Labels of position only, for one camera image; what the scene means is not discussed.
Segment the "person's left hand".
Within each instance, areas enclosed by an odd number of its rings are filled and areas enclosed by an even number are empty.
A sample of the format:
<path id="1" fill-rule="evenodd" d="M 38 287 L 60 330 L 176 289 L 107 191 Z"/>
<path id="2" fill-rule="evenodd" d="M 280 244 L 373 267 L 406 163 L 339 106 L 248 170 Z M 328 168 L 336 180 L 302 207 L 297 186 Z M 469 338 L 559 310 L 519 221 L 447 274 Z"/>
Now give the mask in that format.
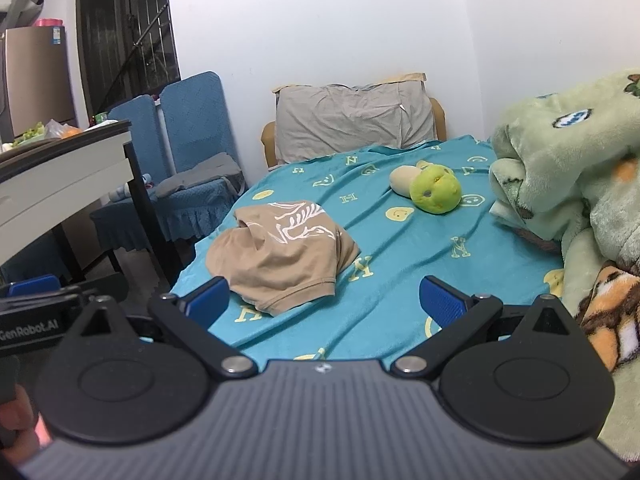
<path id="1" fill-rule="evenodd" d="M 13 445 L 2 451 L 13 465 L 23 463 L 51 443 L 42 417 L 35 414 L 32 402 L 21 385 L 15 386 L 15 399 L 1 405 L 0 422 L 7 430 L 16 432 Z"/>

